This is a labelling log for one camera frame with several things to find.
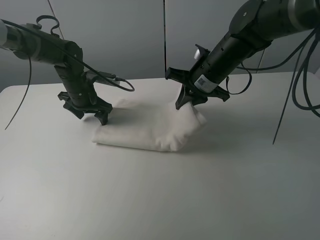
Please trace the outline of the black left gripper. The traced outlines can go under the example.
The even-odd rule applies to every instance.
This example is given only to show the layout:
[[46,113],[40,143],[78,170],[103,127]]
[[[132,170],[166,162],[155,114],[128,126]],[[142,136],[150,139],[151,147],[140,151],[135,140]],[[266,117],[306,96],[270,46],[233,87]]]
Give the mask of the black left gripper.
[[65,101],[66,104],[63,105],[63,108],[71,112],[78,119],[84,117],[84,113],[93,113],[94,117],[97,118],[102,126],[105,126],[108,123],[109,113],[112,111],[113,107],[110,103],[105,102],[100,97],[97,97],[96,104],[89,104],[86,106],[76,106],[69,94],[67,92],[60,92],[58,95],[59,100]]

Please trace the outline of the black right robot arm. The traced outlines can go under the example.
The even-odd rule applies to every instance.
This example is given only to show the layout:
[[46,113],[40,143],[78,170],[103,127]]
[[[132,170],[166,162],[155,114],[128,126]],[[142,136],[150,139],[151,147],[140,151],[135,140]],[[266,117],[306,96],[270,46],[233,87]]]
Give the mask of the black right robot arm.
[[168,68],[165,78],[182,84],[176,109],[190,102],[206,103],[209,97],[230,98],[220,83],[244,60],[268,48],[272,41],[317,27],[318,0],[249,0],[234,15],[228,32],[209,51],[197,46],[190,70]]

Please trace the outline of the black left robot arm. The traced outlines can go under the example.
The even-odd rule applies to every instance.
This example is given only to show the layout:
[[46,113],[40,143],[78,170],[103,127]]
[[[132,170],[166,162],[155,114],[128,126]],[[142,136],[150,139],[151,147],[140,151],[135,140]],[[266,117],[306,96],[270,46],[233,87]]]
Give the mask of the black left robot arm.
[[113,107],[98,97],[94,82],[102,84],[117,83],[116,75],[85,71],[83,50],[73,41],[64,40],[59,35],[41,30],[36,24],[18,25],[7,20],[0,21],[0,47],[14,53],[19,59],[54,66],[65,91],[58,94],[64,101],[64,109],[78,119],[85,114],[94,114],[101,125],[106,125]]

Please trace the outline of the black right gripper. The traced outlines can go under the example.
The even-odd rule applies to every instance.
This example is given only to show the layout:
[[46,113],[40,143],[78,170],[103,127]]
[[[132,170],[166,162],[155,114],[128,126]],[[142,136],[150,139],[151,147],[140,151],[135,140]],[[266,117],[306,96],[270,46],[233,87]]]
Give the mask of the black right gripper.
[[189,102],[193,106],[204,104],[211,97],[219,98],[223,102],[230,98],[230,94],[226,90],[208,80],[204,75],[192,82],[189,71],[169,67],[165,72],[165,79],[182,84],[175,102],[177,110]]

